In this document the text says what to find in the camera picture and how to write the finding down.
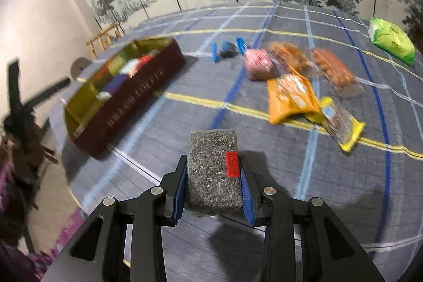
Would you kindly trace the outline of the red gold tin box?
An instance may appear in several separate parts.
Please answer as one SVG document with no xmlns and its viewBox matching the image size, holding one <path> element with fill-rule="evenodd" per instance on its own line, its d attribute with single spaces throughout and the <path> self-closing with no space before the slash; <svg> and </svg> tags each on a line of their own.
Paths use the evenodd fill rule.
<svg viewBox="0 0 423 282">
<path fill-rule="evenodd" d="M 134 40 L 111 56 L 67 101 L 70 140 L 99 155 L 121 128 L 185 65 L 173 37 Z"/>
</svg>

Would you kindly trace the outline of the pink snack packet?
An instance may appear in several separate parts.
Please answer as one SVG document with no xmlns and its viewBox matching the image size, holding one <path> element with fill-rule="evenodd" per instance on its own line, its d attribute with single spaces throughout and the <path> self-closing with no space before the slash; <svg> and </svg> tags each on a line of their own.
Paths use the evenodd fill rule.
<svg viewBox="0 0 423 282">
<path fill-rule="evenodd" d="M 274 64 L 265 49 L 246 49 L 245 70 L 248 80 L 270 80 L 274 75 Z"/>
</svg>

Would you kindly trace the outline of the green tissue pack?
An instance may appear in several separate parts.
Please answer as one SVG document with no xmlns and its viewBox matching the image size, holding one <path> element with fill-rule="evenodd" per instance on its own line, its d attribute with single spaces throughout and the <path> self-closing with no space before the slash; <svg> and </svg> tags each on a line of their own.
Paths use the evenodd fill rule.
<svg viewBox="0 0 423 282">
<path fill-rule="evenodd" d="M 373 17 L 369 22 L 368 32 L 373 45 L 410 67 L 414 65 L 414 45 L 408 35 L 396 24 Z"/>
</svg>

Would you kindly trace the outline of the yellow clear snack packet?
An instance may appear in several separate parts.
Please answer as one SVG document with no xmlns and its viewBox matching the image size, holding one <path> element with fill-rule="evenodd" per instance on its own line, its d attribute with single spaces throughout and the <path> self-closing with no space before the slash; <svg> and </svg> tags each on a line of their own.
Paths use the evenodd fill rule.
<svg viewBox="0 0 423 282">
<path fill-rule="evenodd" d="M 349 153 L 364 131 L 366 123 L 358 121 L 330 97 L 323 97 L 319 104 L 320 113 L 307 113 L 305 117 L 321 125 L 340 148 Z"/>
</svg>

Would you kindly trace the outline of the brown clear snack packet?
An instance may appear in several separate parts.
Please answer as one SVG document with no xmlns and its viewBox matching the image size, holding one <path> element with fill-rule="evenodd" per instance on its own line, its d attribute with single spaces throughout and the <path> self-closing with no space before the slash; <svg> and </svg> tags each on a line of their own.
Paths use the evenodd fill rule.
<svg viewBox="0 0 423 282">
<path fill-rule="evenodd" d="M 287 41 L 273 41 L 267 45 L 268 52 L 274 57 L 282 74 L 298 72 L 310 74 L 312 66 L 305 52 Z"/>
</svg>

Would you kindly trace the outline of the plaid blue grey tablecloth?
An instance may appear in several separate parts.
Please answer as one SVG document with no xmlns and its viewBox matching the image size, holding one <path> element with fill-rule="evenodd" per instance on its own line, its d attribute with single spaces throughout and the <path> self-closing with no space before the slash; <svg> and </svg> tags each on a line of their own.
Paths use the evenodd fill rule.
<svg viewBox="0 0 423 282">
<path fill-rule="evenodd" d="M 362 19 L 289 3 L 230 3 L 159 16 L 131 27 L 118 46 L 168 35 L 178 41 L 185 67 L 101 158 L 69 141 L 64 110 L 116 48 L 101 53 L 52 107 L 49 121 L 79 206 L 91 212 L 108 195 L 139 195 L 175 168 L 192 131 L 232 128 L 251 167 L 300 200 L 322 197 L 384 278 L 396 281 L 422 247 L 422 56 L 408 67 L 370 43 Z M 251 46 L 313 44 L 339 57 L 364 88 L 340 101 L 366 123 L 351 153 L 306 119 L 269 123 L 265 82 L 248 80 L 239 56 L 212 61 L 213 43 L 237 38 Z"/>
</svg>

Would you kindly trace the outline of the grey speckled snack block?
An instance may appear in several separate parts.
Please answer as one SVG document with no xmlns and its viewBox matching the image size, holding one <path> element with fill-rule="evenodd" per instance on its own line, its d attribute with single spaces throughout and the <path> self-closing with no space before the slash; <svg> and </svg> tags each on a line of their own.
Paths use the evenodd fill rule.
<svg viewBox="0 0 423 282">
<path fill-rule="evenodd" d="M 191 132 L 186 173 L 186 209 L 202 215 L 221 215 L 242 207 L 235 130 Z"/>
</svg>

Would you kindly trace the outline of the round grey stone disc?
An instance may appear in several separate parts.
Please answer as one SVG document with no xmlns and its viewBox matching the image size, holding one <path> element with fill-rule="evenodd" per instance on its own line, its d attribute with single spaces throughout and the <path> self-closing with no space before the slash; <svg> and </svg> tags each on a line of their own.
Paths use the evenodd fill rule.
<svg viewBox="0 0 423 282">
<path fill-rule="evenodd" d="M 85 57 L 77 58 L 70 68 L 70 75 L 75 80 L 82 73 L 84 69 L 92 64 L 91 60 Z"/>
</svg>

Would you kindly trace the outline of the orange twist snack packet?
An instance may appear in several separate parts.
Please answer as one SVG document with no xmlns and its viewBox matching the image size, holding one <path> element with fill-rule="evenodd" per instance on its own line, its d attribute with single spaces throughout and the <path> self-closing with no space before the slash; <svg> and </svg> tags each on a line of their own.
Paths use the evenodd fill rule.
<svg viewBox="0 0 423 282">
<path fill-rule="evenodd" d="M 314 49 L 312 60 L 340 97 L 351 98 L 364 93 L 363 87 L 357 82 L 351 70 L 331 51 Z"/>
</svg>

